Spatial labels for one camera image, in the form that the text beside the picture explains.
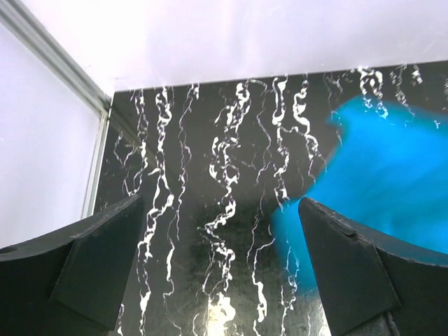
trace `glossy black surface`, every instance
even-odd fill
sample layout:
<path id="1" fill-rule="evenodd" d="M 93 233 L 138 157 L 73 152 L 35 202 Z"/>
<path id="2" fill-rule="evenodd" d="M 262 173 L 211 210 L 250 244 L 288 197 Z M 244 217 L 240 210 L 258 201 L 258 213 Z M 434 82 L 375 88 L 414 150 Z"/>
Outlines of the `glossy black surface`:
<path id="1" fill-rule="evenodd" d="M 447 79 L 440 62 L 117 93 L 138 141 L 109 129 L 96 208 L 139 191 L 148 230 L 113 335 L 329 335 L 269 215 L 325 167 L 333 109 L 373 93 L 443 113 Z"/>

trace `black marble pattern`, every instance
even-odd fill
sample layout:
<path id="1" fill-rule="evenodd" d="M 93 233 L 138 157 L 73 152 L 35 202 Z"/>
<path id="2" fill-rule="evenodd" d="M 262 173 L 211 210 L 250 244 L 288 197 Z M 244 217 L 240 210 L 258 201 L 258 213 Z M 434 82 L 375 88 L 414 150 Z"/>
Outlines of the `black marble pattern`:
<path id="1" fill-rule="evenodd" d="M 147 230 L 111 334 L 329 335 L 277 260 L 269 215 L 325 169 L 332 111 L 366 94 L 444 113 L 448 63 L 116 93 L 136 141 L 109 130 L 96 210 L 139 192 Z"/>

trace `white wall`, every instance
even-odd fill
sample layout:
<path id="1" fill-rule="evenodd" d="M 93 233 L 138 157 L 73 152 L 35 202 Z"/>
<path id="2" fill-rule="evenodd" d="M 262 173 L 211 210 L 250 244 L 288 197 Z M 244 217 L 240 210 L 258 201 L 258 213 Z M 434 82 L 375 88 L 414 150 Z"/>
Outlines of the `white wall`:
<path id="1" fill-rule="evenodd" d="M 448 60 L 446 0 L 22 0 L 103 90 Z"/>
<path id="2" fill-rule="evenodd" d="M 0 248 L 81 218 L 99 118 L 0 24 Z"/>

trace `blue cloth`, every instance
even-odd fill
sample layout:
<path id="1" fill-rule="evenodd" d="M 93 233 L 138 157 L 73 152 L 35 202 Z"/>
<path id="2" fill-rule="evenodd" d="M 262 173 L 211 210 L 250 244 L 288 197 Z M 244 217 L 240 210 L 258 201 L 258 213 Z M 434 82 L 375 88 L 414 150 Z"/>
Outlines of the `blue cloth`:
<path id="1" fill-rule="evenodd" d="M 448 118 L 411 107 L 412 119 L 406 107 L 388 102 L 382 118 L 383 111 L 363 103 L 362 97 L 348 101 L 328 121 L 342 125 L 342 145 L 306 196 L 388 235 L 448 253 Z M 307 290 L 316 280 L 299 202 L 278 208 L 272 223 L 283 263 L 290 247 L 288 271 L 297 272 Z"/>

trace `white squiggly line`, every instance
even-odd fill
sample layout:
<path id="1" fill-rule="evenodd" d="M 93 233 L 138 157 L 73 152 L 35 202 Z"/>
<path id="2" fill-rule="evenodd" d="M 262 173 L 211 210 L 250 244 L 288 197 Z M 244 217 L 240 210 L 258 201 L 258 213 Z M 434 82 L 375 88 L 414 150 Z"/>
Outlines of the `white squiggly line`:
<path id="1" fill-rule="evenodd" d="M 371 109 L 373 107 L 372 100 L 366 98 L 366 94 L 368 93 L 368 89 L 365 87 L 367 84 L 370 86 L 370 88 L 373 91 L 373 94 L 377 98 L 377 106 L 375 108 L 375 111 L 378 113 L 379 111 L 382 111 L 383 114 L 380 115 L 381 118 L 386 119 L 389 115 L 389 112 L 387 111 L 386 107 L 383 105 L 383 73 L 371 69 L 371 68 L 358 68 L 358 73 L 360 74 L 360 80 L 359 80 L 359 88 L 361 90 L 361 93 L 363 94 L 364 98 L 364 106 L 367 109 Z"/>
<path id="2" fill-rule="evenodd" d="M 404 64 L 402 66 L 397 66 L 394 70 L 391 71 L 391 80 L 392 84 L 395 86 L 395 97 L 397 98 L 397 101 L 402 104 L 409 114 L 412 116 L 411 120 L 405 121 L 405 126 L 408 123 L 412 123 L 414 121 L 415 113 L 412 112 L 412 109 L 410 108 L 409 104 L 407 103 L 406 94 L 403 92 L 403 89 L 401 88 L 401 85 L 403 84 L 403 71 L 406 70 L 407 65 Z"/>
<path id="3" fill-rule="evenodd" d="M 270 134 L 267 132 L 265 126 L 263 125 L 263 123 L 261 121 L 261 115 L 265 112 L 265 102 L 266 102 L 266 94 L 268 93 L 268 88 L 267 88 L 267 84 L 265 82 L 262 82 L 261 80 L 250 79 L 249 82 L 257 84 L 257 85 L 261 85 L 263 87 L 263 91 L 261 92 L 261 95 L 260 95 L 262 97 L 261 111 L 256 116 L 256 119 L 257 119 L 258 125 L 260 126 L 260 129 L 263 131 L 263 133 L 267 137 L 267 140 L 269 141 L 268 145 L 266 146 L 266 149 L 264 150 L 263 157 L 262 157 L 263 158 L 263 166 L 258 171 L 258 174 L 257 174 L 255 184 L 258 185 L 260 183 L 260 177 L 261 177 L 262 173 L 268 169 L 269 165 L 271 164 L 271 159 L 272 159 L 272 153 L 271 153 L 272 139 L 271 139 Z M 263 202 L 264 197 L 265 197 L 265 191 L 263 190 L 263 195 L 260 198 L 260 203 L 259 203 L 258 209 L 257 209 L 257 214 L 255 215 L 255 223 L 251 230 L 251 234 L 252 234 L 251 247 L 249 248 L 249 250 L 247 251 L 247 254 L 246 254 L 246 264 L 248 266 L 249 266 L 249 259 L 251 257 L 251 253 L 252 253 L 253 247 L 255 245 L 256 230 L 258 229 L 258 224 L 260 222 L 260 218 L 263 217 L 262 202 Z M 254 333 L 257 336 L 260 336 L 260 333 L 257 330 L 257 324 L 262 323 L 267 316 L 267 300 L 266 300 L 265 295 L 263 294 L 264 283 L 256 279 L 258 254 L 263 249 L 267 248 L 268 246 L 271 246 L 273 243 L 274 243 L 274 238 L 272 238 L 271 242 L 258 247 L 255 250 L 255 255 L 253 257 L 252 284 L 257 287 L 257 292 L 258 292 L 258 304 L 257 304 L 258 318 L 256 318 L 253 321 L 252 330 L 254 331 Z"/>
<path id="4" fill-rule="evenodd" d="M 138 146 L 135 146 L 134 143 L 132 145 L 125 144 L 125 147 L 132 147 L 132 149 L 128 154 L 126 154 L 125 159 L 121 160 L 120 156 L 117 154 L 117 147 L 120 144 L 121 140 L 123 139 L 123 132 L 120 132 L 113 148 L 113 154 L 115 155 L 115 157 L 117 158 L 122 167 L 125 167 L 127 161 L 137 152 L 138 149 L 140 149 L 142 165 L 140 167 L 140 170 L 134 175 L 134 178 L 132 179 L 131 190 L 128 187 L 127 182 L 127 179 L 129 178 L 129 172 L 127 173 L 125 179 L 123 180 L 122 184 L 123 190 L 128 196 L 135 195 L 140 190 L 142 184 L 142 174 L 145 171 L 145 169 L 148 168 L 148 158 L 146 157 L 146 137 L 148 136 L 148 121 L 145 115 L 144 91 L 139 90 L 138 95 L 136 95 L 136 92 L 134 91 L 131 100 L 134 100 L 136 113 L 139 117 L 137 123 L 137 138 L 140 140 L 140 144 Z M 120 306 L 120 314 L 118 315 L 118 325 L 119 325 L 118 333 L 122 336 L 123 336 L 123 330 L 121 325 L 124 312 L 125 312 L 125 305 L 122 303 Z"/>
<path id="5" fill-rule="evenodd" d="M 120 311 L 118 312 L 118 329 L 117 329 L 117 333 L 119 334 L 119 336 L 123 336 L 123 314 L 125 313 L 125 305 L 122 303 L 120 305 Z"/>
<path id="6" fill-rule="evenodd" d="M 173 239 L 169 235 L 169 232 L 170 232 L 172 223 L 176 222 L 176 239 L 177 239 L 177 241 L 179 241 L 179 220 L 180 220 L 180 210 L 181 210 L 181 206 L 182 206 L 182 196 L 186 191 L 186 183 L 188 180 L 187 164 L 191 160 L 191 150 L 190 150 L 190 147 L 188 147 L 188 145 L 186 143 L 187 136 L 186 136 L 186 132 L 183 128 L 183 119 L 185 118 L 187 113 L 191 113 L 191 104 L 193 103 L 194 100 L 198 100 L 198 99 L 199 99 L 199 84 L 192 84 L 187 93 L 187 99 L 186 99 L 186 103 L 185 103 L 186 107 L 182 113 L 182 116 L 181 116 L 181 118 L 179 120 L 179 124 L 178 124 L 178 126 L 179 126 L 178 138 L 179 138 L 179 144 L 181 146 L 181 175 L 179 176 L 179 181 L 181 182 L 181 192 L 179 193 L 179 196 L 177 198 L 177 206 L 175 208 L 175 216 L 174 216 L 173 220 L 170 222 L 170 224 L 168 226 L 168 231 L 167 231 L 167 240 L 168 240 L 171 248 L 170 248 L 170 250 L 168 252 L 168 256 L 167 256 L 167 278 L 166 278 L 166 280 L 170 284 L 171 290 L 169 292 L 163 293 L 162 296 L 163 296 L 163 302 L 164 302 L 165 309 L 167 310 L 167 317 L 170 320 L 171 324 L 177 330 L 179 330 L 179 336 L 182 335 L 182 329 L 171 318 L 171 316 L 168 312 L 168 306 L 167 306 L 167 299 L 171 295 L 173 295 L 174 291 L 175 291 L 174 280 L 172 279 L 172 258 L 173 258 L 173 254 L 174 254 L 176 247 L 174 245 Z"/>
<path id="7" fill-rule="evenodd" d="M 196 326 L 196 319 L 197 319 L 198 316 L 199 316 L 199 313 L 197 313 L 197 314 L 195 315 L 195 317 L 193 317 L 193 322 L 192 322 L 191 332 L 193 333 L 194 336 L 199 336 L 199 335 L 197 334 L 197 332 L 196 332 L 196 328 L 195 328 L 195 326 Z"/>
<path id="8" fill-rule="evenodd" d="M 423 79 L 421 78 L 420 68 L 417 64 L 414 64 L 414 70 L 412 72 L 413 85 L 418 85 L 423 83 Z"/>
<path id="9" fill-rule="evenodd" d="M 139 330 L 142 336 L 146 335 L 145 331 L 145 321 L 146 321 L 146 310 L 148 308 L 148 302 L 151 297 L 151 288 L 148 282 L 148 272 L 146 270 L 146 265 L 149 258 L 152 258 L 151 254 L 151 240 L 154 237 L 155 231 L 157 229 L 157 219 L 161 217 L 165 211 L 173 206 L 174 195 L 169 189 L 166 167 L 165 167 L 165 152 L 164 152 L 164 142 L 166 137 L 165 128 L 168 126 L 172 119 L 171 106 L 168 102 L 167 89 L 164 87 L 161 93 L 156 94 L 155 104 L 159 110 L 159 117 L 157 121 L 157 153 L 155 156 L 157 167 L 148 175 L 158 172 L 157 186 L 153 198 L 153 207 L 146 214 L 146 231 L 143 236 L 143 240 L 138 244 L 138 263 L 137 263 L 137 278 L 141 285 L 140 288 L 140 310 L 141 318 Z M 169 192 L 164 204 L 158 208 L 156 202 L 159 200 L 160 191 L 164 188 Z"/>
<path id="10" fill-rule="evenodd" d="M 337 79 L 335 79 L 333 73 L 330 73 L 330 74 L 326 73 L 326 74 L 323 75 L 323 84 L 327 88 L 327 92 L 328 92 L 327 101 L 328 101 L 328 107 L 331 110 L 331 120 L 336 120 L 340 127 L 342 126 L 341 117 L 338 115 L 338 112 L 336 110 L 334 110 L 334 106 L 332 106 L 332 104 L 331 104 L 331 99 L 332 99 L 332 96 L 333 96 L 333 90 L 331 89 L 331 85 L 335 86 L 337 88 L 337 91 L 339 91 L 339 96 L 335 98 L 336 99 L 336 105 L 338 105 L 339 102 L 340 102 L 340 96 L 342 95 L 342 93 L 344 91 L 344 88 L 342 87 L 342 84 L 341 84 L 341 80 L 344 79 L 346 81 L 351 82 L 348 79 L 348 75 L 352 74 L 352 73 L 353 73 L 352 71 L 345 71 L 340 76 L 338 76 Z M 339 140 L 339 144 L 341 146 L 343 146 L 342 145 L 342 136 L 341 136 L 340 131 L 338 129 L 336 129 L 336 136 L 337 136 L 337 139 Z"/>
<path id="11" fill-rule="evenodd" d="M 227 112 L 223 137 L 220 138 L 219 136 L 216 136 L 214 138 L 211 147 L 213 157 L 209 165 L 210 176 L 226 189 L 226 194 L 218 203 L 218 205 L 224 206 L 225 212 L 220 213 L 214 221 L 207 223 L 204 226 L 205 231 L 211 237 L 210 242 L 212 248 L 212 257 L 210 265 L 206 271 L 206 280 L 202 284 L 202 292 L 207 294 L 205 288 L 207 285 L 207 281 L 209 280 L 211 264 L 214 263 L 216 254 L 223 256 L 224 260 L 219 262 L 219 267 L 221 268 L 221 278 L 224 285 L 223 290 L 218 292 L 218 308 L 227 312 L 225 318 L 223 317 L 224 320 L 221 321 L 223 325 L 225 322 L 233 320 L 236 314 L 235 308 L 233 308 L 230 304 L 230 298 L 225 296 L 225 293 L 227 293 L 229 287 L 229 281 L 232 280 L 230 267 L 232 261 L 235 259 L 235 252 L 225 245 L 225 241 L 215 233 L 215 230 L 219 226 L 225 225 L 227 221 L 235 215 L 237 207 L 237 203 L 232 196 L 232 185 L 238 184 L 239 170 L 232 164 L 228 151 L 231 148 L 235 148 L 238 146 L 239 127 L 243 122 L 244 116 L 249 112 L 251 107 L 248 83 L 239 83 L 237 85 L 235 94 L 237 96 L 235 103 L 231 106 L 226 106 L 219 113 L 217 119 L 215 120 L 215 123 L 217 123 L 221 118 L 221 114 L 223 112 Z M 207 296 L 209 297 L 207 306 L 209 316 L 212 316 L 217 310 L 216 306 L 214 306 L 214 304 L 212 303 L 214 301 L 212 292 L 213 290 L 210 294 L 207 294 Z"/>
<path id="12" fill-rule="evenodd" d="M 308 167 L 308 176 L 316 182 L 316 177 L 312 174 L 313 164 L 316 158 L 320 158 L 324 164 L 324 172 L 327 171 L 326 160 L 319 151 L 319 143 L 317 138 L 311 135 L 311 122 L 308 118 L 303 116 L 305 109 L 307 108 L 307 103 L 305 102 L 305 98 L 307 97 L 307 90 L 309 86 L 308 75 L 305 75 L 304 80 L 302 81 L 302 88 L 296 94 L 294 94 L 294 103 L 293 103 L 293 115 L 295 121 L 297 121 L 301 126 L 305 126 L 306 130 L 302 134 L 305 138 L 309 167 Z"/>
<path id="13" fill-rule="evenodd" d="M 308 322 L 308 336 L 311 336 L 311 316 L 309 313 L 307 314 L 307 322 Z"/>
<path id="14" fill-rule="evenodd" d="M 291 247 L 288 249 L 288 255 L 286 256 L 286 266 L 285 266 L 285 270 L 288 272 L 289 269 L 289 258 L 291 256 L 291 254 L 293 254 L 293 252 L 291 251 Z M 293 310 L 294 307 L 294 302 L 297 300 L 296 298 L 296 294 L 297 294 L 297 290 L 298 290 L 298 286 L 297 286 L 297 273 L 299 270 L 299 265 L 298 265 L 298 259 L 294 256 L 295 259 L 295 265 L 296 265 L 296 271 L 295 274 L 289 274 L 288 275 L 288 284 L 291 287 L 291 299 L 290 300 L 286 300 L 285 299 L 285 288 L 282 286 L 281 287 L 281 305 L 283 306 L 283 314 L 281 315 L 281 336 L 285 336 L 286 334 L 286 329 L 285 329 L 285 318 L 286 315 L 288 315 L 288 310 Z"/>
<path id="15" fill-rule="evenodd" d="M 276 109 L 272 114 L 272 124 L 276 126 L 276 140 L 278 146 L 278 152 L 283 158 L 283 165 L 277 168 L 276 164 L 274 168 L 276 171 L 274 172 L 274 178 L 277 180 L 277 187 L 274 188 L 275 197 L 277 203 L 281 208 L 281 205 L 285 200 L 289 200 L 288 193 L 286 191 L 285 181 L 283 179 L 283 173 L 286 172 L 289 165 L 289 150 L 287 147 L 283 145 L 283 137 L 281 136 L 281 123 L 285 118 L 286 114 L 286 104 L 284 99 L 284 90 L 286 89 L 286 83 L 288 82 L 288 77 L 285 76 L 285 80 L 279 80 L 278 78 L 274 78 L 272 82 L 272 88 L 275 92 L 275 103 Z"/>

